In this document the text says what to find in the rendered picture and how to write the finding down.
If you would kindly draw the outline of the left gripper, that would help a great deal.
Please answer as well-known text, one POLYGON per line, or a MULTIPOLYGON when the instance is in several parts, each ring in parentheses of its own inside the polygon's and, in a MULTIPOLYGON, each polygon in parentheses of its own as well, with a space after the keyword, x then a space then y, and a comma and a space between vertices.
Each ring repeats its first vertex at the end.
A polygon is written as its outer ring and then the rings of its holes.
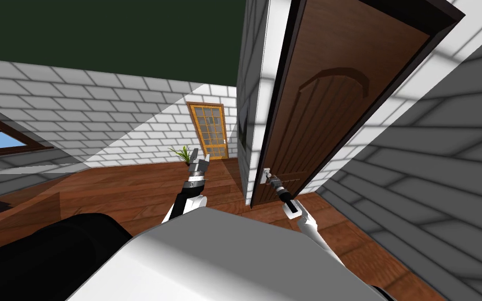
POLYGON ((204 161, 195 161, 198 156, 198 148, 194 148, 190 155, 189 165, 189 181, 203 181, 205 180, 204 174, 208 170, 210 162, 210 154, 206 154, 204 161))

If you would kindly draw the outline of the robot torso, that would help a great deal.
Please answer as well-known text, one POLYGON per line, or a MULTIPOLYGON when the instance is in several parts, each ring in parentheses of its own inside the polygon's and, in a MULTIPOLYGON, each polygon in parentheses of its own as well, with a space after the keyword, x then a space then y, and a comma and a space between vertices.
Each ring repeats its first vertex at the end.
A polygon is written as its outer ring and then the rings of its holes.
POLYGON ((301 231, 201 207, 133 237, 68 301, 250 301, 325 259, 301 231))

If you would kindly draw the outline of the dark brown wooden door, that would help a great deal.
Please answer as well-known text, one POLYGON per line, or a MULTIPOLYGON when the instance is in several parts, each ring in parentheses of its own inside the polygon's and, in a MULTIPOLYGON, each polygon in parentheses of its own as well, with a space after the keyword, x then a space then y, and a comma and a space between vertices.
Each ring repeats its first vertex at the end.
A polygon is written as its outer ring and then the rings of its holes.
POLYGON ((447 0, 293 0, 250 206, 307 187, 464 18, 447 0))

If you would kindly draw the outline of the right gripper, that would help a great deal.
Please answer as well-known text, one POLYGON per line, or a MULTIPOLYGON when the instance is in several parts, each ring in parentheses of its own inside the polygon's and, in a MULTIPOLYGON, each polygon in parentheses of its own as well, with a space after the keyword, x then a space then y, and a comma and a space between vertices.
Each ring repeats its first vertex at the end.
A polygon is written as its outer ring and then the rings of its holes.
POLYGON ((267 184, 277 192, 284 189, 280 178, 273 176, 270 173, 267 174, 267 184))

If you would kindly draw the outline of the yellow door with glass panes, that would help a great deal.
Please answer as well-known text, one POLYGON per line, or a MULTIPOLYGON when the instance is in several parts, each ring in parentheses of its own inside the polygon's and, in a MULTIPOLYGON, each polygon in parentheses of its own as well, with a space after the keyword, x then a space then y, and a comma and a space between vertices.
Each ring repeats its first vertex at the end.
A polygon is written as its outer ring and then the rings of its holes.
POLYGON ((227 159, 224 106, 217 103, 188 102, 189 113, 196 128, 204 156, 211 160, 227 159))

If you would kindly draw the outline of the green potted plant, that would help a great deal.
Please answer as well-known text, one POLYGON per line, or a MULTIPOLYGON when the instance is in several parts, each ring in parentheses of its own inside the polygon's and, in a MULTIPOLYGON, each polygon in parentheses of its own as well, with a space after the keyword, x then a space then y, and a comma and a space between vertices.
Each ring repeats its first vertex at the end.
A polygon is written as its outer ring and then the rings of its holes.
POLYGON ((182 161, 187 165, 189 166, 190 164, 190 160, 191 160, 191 156, 190 156, 190 148, 185 145, 183 146, 183 148, 181 150, 174 150, 172 148, 169 148, 170 151, 174 152, 178 157, 180 157, 182 159, 182 161))

